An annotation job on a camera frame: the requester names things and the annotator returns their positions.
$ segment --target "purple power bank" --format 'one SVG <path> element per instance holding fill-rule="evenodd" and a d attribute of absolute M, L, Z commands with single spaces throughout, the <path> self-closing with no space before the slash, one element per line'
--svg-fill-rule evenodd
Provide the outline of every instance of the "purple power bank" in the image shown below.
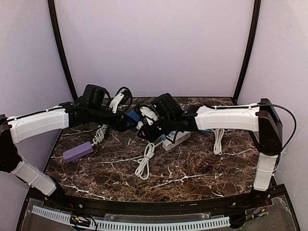
<path fill-rule="evenodd" d="M 83 143 L 75 148 L 72 148 L 63 153 L 63 158 L 66 162 L 71 162 L 86 154 L 93 152 L 93 148 L 90 142 Z"/>

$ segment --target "coiled white cable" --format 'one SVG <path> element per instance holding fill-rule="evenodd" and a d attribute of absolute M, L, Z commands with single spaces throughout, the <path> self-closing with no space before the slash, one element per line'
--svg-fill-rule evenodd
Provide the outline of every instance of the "coiled white cable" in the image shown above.
<path fill-rule="evenodd" d="M 215 144 L 214 144 L 214 154 L 215 155 L 222 155 L 222 147 L 221 147 L 221 140 L 223 137 L 223 134 L 225 132 L 225 129 L 211 129 L 215 134 Z"/>
<path fill-rule="evenodd" d="M 160 145 L 163 141 L 160 141 L 157 145 L 150 143 L 144 149 L 144 157 L 137 160 L 139 166 L 135 171 L 135 175 L 142 180 L 147 180 L 150 176 L 149 161 L 154 156 L 155 147 Z M 147 168 L 146 177 L 142 177 L 145 167 Z"/>
<path fill-rule="evenodd" d="M 103 139 L 105 138 L 107 128 L 108 128 L 107 125 L 102 125 L 102 127 L 96 131 L 96 134 L 93 138 L 92 146 L 97 145 L 98 143 L 103 141 Z"/>

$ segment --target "black enclosure pole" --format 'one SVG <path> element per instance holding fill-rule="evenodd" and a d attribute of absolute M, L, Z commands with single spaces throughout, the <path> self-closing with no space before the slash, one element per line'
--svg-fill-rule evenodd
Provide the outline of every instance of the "black enclosure pole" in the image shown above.
<path fill-rule="evenodd" d="M 242 89 L 242 86 L 243 86 L 243 83 L 244 83 L 244 79 L 245 79 L 246 71 L 247 71 L 247 68 L 248 68 L 252 47 L 254 45 L 254 40 L 255 40 L 255 35 L 256 35 L 256 30 L 257 30 L 257 24 L 258 24 L 258 18 L 259 18 L 259 12 L 260 12 L 260 5 L 261 5 L 261 0 L 255 0 L 254 10 L 253 10 L 253 14 L 252 14 L 252 20 L 251 20 L 251 25 L 250 25 L 250 31 L 249 31 L 249 36 L 248 36 L 248 42 L 247 42 L 247 46 L 246 46 L 246 52 L 245 52 L 240 76 L 239 76 L 239 79 L 237 81 L 237 85 L 236 85 L 235 92 L 234 92 L 234 95 L 233 95 L 233 101 L 234 102 L 237 102 L 237 100 L 239 99 L 241 89 Z"/>
<path fill-rule="evenodd" d="M 49 7 L 49 13 L 50 13 L 50 18 L 51 18 L 51 24 L 52 24 L 52 28 L 53 28 L 54 38 L 56 40 L 56 44 L 57 44 L 60 60 L 61 60 L 61 63 L 62 63 L 62 67 L 63 67 L 63 70 L 64 70 L 65 78 L 66 78 L 69 90 L 71 91 L 73 100 L 75 100 L 75 99 L 78 98 L 78 96 L 77 96 L 76 88 L 74 86 L 74 82 L 73 82 L 73 79 L 72 79 L 71 72 L 69 71 L 69 67 L 68 67 L 68 63 L 67 63 L 67 59 L 66 59 L 62 39 L 61 39 L 61 34 L 60 34 L 60 29 L 59 29 L 59 24 L 58 24 L 54 0 L 48 0 L 48 7 Z"/>

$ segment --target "lavender wall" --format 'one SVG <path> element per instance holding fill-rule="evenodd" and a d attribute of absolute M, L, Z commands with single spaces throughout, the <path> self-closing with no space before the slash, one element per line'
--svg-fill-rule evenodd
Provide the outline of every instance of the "lavender wall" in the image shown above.
<path fill-rule="evenodd" d="M 296 138 L 284 153 L 276 179 L 285 183 L 302 230 L 308 230 L 308 2 L 265 0 L 240 103 L 262 97 L 290 109 L 298 120 Z M 292 118 L 279 110 L 284 140 Z"/>
<path fill-rule="evenodd" d="M 57 0 L 77 92 L 121 86 L 134 96 L 231 96 L 252 0 Z"/>
<path fill-rule="evenodd" d="M 71 100 L 46 0 L 1 1 L 0 73 L 0 114 L 17 116 Z M 58 134 L 26 140 L 19 153 L 43 169 Z M 27 190 L 0 172 L 0 230 L 15 230 Z"/>

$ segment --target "brown marble surface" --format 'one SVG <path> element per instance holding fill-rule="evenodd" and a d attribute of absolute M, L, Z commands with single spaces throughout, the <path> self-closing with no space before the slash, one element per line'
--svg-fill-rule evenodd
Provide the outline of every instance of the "brown marble surface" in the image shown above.
<path fill-rule="evenodd" d="M 149 104 L 152 98 L 135 98 Z M 176 98 L 181 107 L 208 103 L 232 105 L 230 98 Z M 97 125 L 68 128 L 56 144 L 46 173 L 68 195 L 128 202 L 173 202 L 210 199 L 247 193 L 255 177 L 258 151 L 247 131 L 227 131 L 223 154 L 213 154 L 214 133 L 192 133 L 182 144 L 166 152 L 161 146 L 150 161 L 150 177 L 134 175 L 138 156 L 147 141 L 133 132 L 109 131 L 94 152 L 67 163 L 63 152 L 92 141 Z"/>

